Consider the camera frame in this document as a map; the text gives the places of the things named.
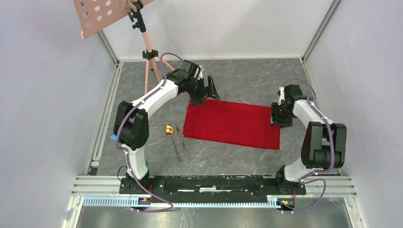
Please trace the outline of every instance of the gray marble surface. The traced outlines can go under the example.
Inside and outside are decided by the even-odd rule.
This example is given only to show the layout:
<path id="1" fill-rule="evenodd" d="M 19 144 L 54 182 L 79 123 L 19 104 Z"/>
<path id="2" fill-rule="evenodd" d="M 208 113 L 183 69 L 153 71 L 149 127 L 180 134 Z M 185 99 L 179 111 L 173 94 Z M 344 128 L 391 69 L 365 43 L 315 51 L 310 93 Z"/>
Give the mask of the gray marble surface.
<path id="1" fill-rule="evenodd" d="M 278 86 L 290 78 L 307 80 L 299 59 L 245 59 L 194 61 L 212 74 L 218 94 L 224 101 L 271 106 L 278 101 Z M 179 62 L 172 62 L 179 67 Z M 122 151 L 116 148 L 113 134 L 116 109 L 120 102 L 131 102 L 144 95 L 145 63 L 124 63 L 113 105 L 107 136 L 102 151 L 98 175 L 116 175 L 125 165 Z M 156 84 L 150 74 L 150 84 Z M 304 94 L 310 90 L 301 87 Z M 150 175 L 218 175 L 218 174 L 274 174 L 282 165 L 294 162 L 300 154 L 305 135 L 303 124 L 294 119 L 290 128 L 281 129 L 280 150 L 264 150 L 219 142 L 184 138 L 190 160 L 178 162 L 171 139 L 164 133 L 166 123 L 179 121 L 183 126 L 189 102 L 181 94 L 162 106 L 150 119 L 150 137 L 145 145 L 145 158 Z M 183 157 L 183 149 L 176 134 L 175 144 Z"/>

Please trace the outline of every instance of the wall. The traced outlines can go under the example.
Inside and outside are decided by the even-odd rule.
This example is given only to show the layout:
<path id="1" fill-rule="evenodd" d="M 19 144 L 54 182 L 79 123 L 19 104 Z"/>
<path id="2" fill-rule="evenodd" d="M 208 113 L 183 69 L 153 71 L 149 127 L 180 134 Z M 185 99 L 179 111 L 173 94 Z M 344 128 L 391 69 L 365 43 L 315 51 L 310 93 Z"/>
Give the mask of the wall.
<path id="1" fill-rule="evenodd" d="M 343 1 L 308 59 L 324 113 L 347 125 L 346 162 L 369 227 L 401 227 L 403 2 Z"/>
<path id="2" fill-rule="evenodd" d="M 57 228 L 114 66 L 72 1 L 1 3 L 0 227 Z"/>
<path id="3" fill-rule="evenodd" d="M 153 48 L 185 58 L 301 57 L 331 0 L 155 0 L 142 9 Z M 128 17 L 104 29 L 120 59 L 142 59 Z"/>

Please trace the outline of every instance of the black tripod clamp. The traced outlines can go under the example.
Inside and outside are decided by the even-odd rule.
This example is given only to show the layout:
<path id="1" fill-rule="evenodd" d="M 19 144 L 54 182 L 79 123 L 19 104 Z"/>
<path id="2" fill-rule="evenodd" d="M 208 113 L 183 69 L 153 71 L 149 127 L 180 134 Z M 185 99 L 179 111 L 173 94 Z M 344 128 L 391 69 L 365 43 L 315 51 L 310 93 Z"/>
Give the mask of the black tripod clamp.
<path id="1" fill-rule="evenodd" d="M 137 12 L 135 12 L 133 9 L 130 9 L 130 12 L 127 13 L 129 15 L 129 18 L 132 22 L 134 22 L 134 19 L 137 19 L 137 22 L 132 25 L 133 29 L 139 28 L 141 32 L 146 32 L 147 29 L 145 28 L 143 16 L 141 15 L 140 10 L 144 7 L 144 4 L 138 0 L 133 3 L 133 5 L 136 7 Z"/>

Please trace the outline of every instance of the tripod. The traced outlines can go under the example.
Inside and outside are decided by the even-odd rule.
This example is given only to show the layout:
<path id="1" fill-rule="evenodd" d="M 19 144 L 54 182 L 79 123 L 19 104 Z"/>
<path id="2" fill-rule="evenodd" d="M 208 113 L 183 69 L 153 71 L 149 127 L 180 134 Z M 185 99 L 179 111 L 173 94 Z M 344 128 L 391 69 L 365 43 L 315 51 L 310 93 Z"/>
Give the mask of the tripod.
<path id="1" fill-rule="evenodd" d="M 167 67 L 169 67 L 172 71 L 175 70 L 167 61 L 161 59 L 161 56 L 158 54 L 157 50 L 153 50 L 150 44 L 150 40 L 147 35 L 147 29 L 145 28 L 145 24 L 143 21 L 143 17 L 141 15 L 140 9 L 143 8 L 143 4 L 141 3 L 140 0 L 135 1 L 134 3 L 130 4 L 130 12 L 127 14 L 129 15 L 129 18 L 132 22 L 134 22 L 134 19 L 137 19 L 137 22 L 132 25 L 133 29 L 139 28 L 141 31 L 141 34 L 144 39 L 145 47 L 147 51 L 143 51 L 143 58 L 145 59 L 145 84 L 144 84 L 144 94 L 148 92 L 149 87 L 154 87 L 156 85 L 148 85 L 148 76 L 151 71 L 154 71 L 155 76 L 157 77 L 158 82 L 161 82 L 161 77 L 160 77 L 160 72 L 157 67 L 157 63 L 155 61 L 155 58 L 159 58 L 160 61 L 162 61 Z"/>

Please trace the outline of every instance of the folded red fabric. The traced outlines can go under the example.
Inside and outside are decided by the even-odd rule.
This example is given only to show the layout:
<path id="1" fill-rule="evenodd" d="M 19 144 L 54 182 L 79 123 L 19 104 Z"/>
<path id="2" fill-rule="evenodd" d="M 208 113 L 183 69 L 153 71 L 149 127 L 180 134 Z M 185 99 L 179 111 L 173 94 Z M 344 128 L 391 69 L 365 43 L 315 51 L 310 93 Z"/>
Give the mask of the folded red fabric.
<path id="1" fill-rule="evenodd" d="M 189 104 L 183 135 L 262 149 L 280 149 L 280 126 L 270 125 L 271 108 L 227 101 Z"/>

